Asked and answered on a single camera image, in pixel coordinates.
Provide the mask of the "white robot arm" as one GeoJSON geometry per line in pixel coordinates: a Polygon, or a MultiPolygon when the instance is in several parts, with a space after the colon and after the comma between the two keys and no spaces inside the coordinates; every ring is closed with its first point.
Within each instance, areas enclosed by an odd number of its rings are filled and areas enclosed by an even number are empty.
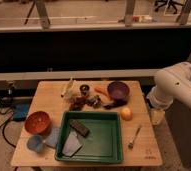
{"type": "Polygon", "coordinates": [[[191,109],[191,63],[181,62],[158,70],[154,75],[155,85],[146,99],[151,105],[151,121],[159,125],[165,111],[176,99],[191,109]]]}

